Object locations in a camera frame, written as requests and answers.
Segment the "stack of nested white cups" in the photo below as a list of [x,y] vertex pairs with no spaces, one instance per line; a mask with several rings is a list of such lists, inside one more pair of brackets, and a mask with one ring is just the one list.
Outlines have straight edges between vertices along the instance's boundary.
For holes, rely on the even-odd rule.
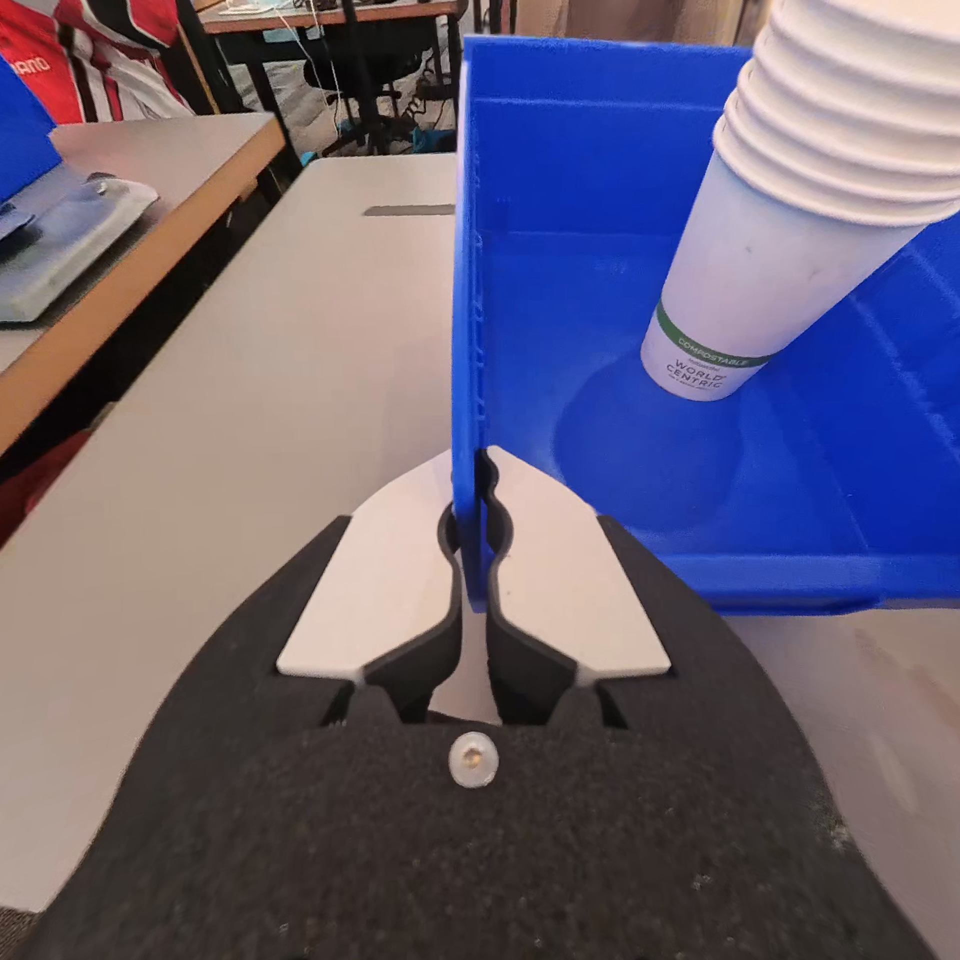
[[640,348],[685,400],[738,390],[959,209],[959,3],[774,2]]

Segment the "grey tray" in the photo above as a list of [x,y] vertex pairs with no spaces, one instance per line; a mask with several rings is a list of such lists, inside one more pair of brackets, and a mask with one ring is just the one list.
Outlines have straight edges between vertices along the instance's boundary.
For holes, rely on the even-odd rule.
[[113,174],[78,178],[65,166],[43,189],[2,205],[1,322],[30,325],[160,198]]

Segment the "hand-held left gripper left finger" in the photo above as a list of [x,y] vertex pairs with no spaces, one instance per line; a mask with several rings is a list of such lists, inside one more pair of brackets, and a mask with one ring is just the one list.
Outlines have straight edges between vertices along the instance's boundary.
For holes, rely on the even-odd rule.
[[346,522],[278,673],[379,688],[406,722],[426,719],[462,652],[451,457],[381,487]]

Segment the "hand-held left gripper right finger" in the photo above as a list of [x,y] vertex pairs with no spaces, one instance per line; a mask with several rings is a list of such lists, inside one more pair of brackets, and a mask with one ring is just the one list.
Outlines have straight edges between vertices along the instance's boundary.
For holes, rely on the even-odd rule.
[[543,725],[574,689],[659,678],[671,661],[599,514],[499,446],[479,459],[486,654],[504,725]]

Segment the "dark red seat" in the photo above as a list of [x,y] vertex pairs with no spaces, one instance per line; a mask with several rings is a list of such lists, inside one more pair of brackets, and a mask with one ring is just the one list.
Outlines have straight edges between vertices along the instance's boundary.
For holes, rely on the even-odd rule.
[[1,546],[5,546],[90,440],[87,428],[66,438],[1,485]]

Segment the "brown-topped metal-leg table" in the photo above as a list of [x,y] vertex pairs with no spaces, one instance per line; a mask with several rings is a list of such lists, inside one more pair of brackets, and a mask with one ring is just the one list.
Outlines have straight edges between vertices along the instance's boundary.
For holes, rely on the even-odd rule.
[[307,164],[452,149],[469,2],[208,2],[199,24]]

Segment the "blue plastic bin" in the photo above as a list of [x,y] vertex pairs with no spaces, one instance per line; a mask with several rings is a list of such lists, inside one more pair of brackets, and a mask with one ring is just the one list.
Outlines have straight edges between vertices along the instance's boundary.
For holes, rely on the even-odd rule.
[[614,518],[724,614],[840,614],[959,588],[958,216],[736,394],[660,389],[640,345],[747,60],[475,35],[460,95],[453,502],[493,559],[480,450]]
[[61,164],[50,135],[56,125],[5,59],[1,60],[1,203]]

